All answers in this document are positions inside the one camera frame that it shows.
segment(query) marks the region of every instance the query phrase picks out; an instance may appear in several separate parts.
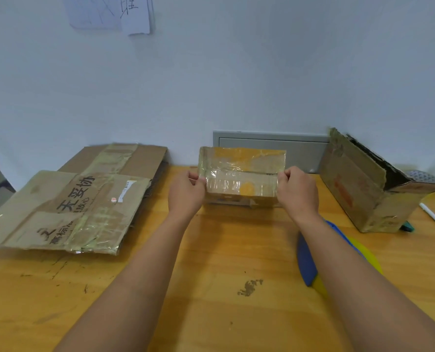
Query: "wooden table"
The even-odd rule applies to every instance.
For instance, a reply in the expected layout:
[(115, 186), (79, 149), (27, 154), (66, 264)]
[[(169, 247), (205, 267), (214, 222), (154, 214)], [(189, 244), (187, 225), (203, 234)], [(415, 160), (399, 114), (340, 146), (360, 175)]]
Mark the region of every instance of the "wooden table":
[[(168, 170), (120, 255), (0, 249), (0, 351), (49, 351), (167, 215)], [(435, 222), (361, 234), (317, 176), (320, 213), (368, 247), (385, 276), (435, 319)], [(203, 207), (180, 247), (151, 351), (342, 351), (331, 306), (307, 288), (297, 229), (280, 209)]]

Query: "box wrapped in clear tape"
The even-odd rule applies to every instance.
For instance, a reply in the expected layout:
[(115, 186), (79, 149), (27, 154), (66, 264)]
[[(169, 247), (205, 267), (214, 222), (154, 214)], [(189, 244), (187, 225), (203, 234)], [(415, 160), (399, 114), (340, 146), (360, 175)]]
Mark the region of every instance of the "box wrapped in clear tape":
[(206, 178), (208, 202), (273, 207), (285, 165), (285, 151), (202, 147), (198, 171)]

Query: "cardboard box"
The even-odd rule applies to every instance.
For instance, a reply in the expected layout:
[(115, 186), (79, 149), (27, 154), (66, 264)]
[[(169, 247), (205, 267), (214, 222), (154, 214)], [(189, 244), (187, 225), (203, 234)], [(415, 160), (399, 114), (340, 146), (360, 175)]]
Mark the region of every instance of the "cardboard box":
[(38, 172), (0, 208), (0, 245), (117, 254), (166, 147), (85, 147)]
[(206, 178), (207, 202), (273, 207), (285, 165), (286, 151), (201, 147), (198, 174)]
[(361, 232), (396, 232), (435, 192), (435, 183), (414, 181), (336, 129), (330, 130), (320, 176)]

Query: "person's right hand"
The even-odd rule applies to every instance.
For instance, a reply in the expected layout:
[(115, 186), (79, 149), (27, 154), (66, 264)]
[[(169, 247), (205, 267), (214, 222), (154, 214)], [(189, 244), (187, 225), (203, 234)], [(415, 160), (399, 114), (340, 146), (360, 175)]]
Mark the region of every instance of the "person's right hand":
[(279, 203), (294, 221), (319, 214), (319, 192), (315, 180), (296, 166), (278, 173), (277, 195)]

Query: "blue object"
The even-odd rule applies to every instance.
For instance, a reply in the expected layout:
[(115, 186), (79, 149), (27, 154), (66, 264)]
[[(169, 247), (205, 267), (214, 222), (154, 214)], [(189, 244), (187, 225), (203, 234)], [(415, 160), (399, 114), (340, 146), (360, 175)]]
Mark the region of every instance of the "blue object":
[[(330, 221), (326, 221), (326, 223), (336, 232), (338, 233), (358, 254), (363, 256), (361, 252), (353, 246), (353, 244), (346, 238), (342, 231)], [(312, 259), (312, 255), (310, 254), (309, 246), (307, 245), (306, 240), (302, 234), (299, 234), (297, 239), (297, 265), (299, 266), (299, 271), (301, 272), (301, 276), (303, 277), (304, 283), (307, 286), (311, 286), (314, 282), (315, 277), (317, 276), (317, 267), (315, 266), (314, 259)]]

